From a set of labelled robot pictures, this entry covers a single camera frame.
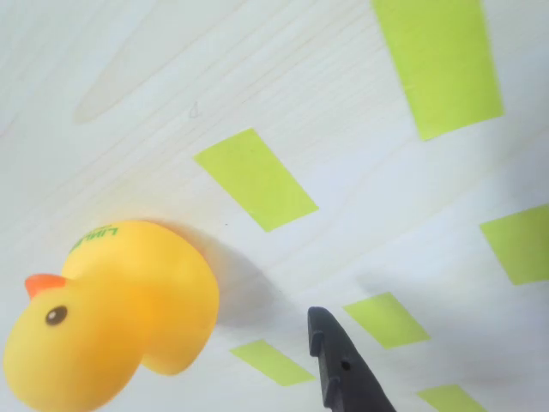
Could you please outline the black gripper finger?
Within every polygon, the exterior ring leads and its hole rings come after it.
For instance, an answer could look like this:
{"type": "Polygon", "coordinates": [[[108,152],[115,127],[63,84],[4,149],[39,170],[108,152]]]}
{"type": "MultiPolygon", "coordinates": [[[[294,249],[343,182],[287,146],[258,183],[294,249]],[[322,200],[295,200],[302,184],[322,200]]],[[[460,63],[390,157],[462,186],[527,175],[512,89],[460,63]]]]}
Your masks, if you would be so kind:
{"type": "Polygon", "coordinates": [[[307,312],[310,355],[318,359],[323,405],[334,412],[395,412],[382,386],[330,311],[307,312]]]}

